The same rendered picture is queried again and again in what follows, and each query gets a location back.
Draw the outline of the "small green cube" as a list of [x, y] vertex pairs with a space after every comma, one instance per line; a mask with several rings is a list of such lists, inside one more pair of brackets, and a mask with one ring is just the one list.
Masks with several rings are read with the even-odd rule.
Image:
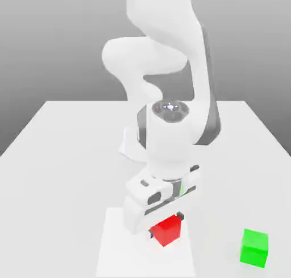
[[240, 262], [265, 268], [269, 250], [267, 233], [244, 229]]

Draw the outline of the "small red cube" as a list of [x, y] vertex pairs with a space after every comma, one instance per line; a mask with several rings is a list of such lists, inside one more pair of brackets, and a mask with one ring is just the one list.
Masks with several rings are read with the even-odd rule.
[[182, 221], [176, 215], [172, 215], [150, 229], [154, 233], [154, 238], [165, 247], [180, 237], [181, 224]]

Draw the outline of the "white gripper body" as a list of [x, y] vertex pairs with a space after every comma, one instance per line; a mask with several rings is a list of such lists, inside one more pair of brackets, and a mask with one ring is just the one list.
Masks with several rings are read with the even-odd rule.
[[200, 169], [191, 169], [180, 179], [162, 180], [144, 169], [126, 183], [126, 189], [123, 222], [135, 235], [189, 211], [201, 197], [202, 174]]

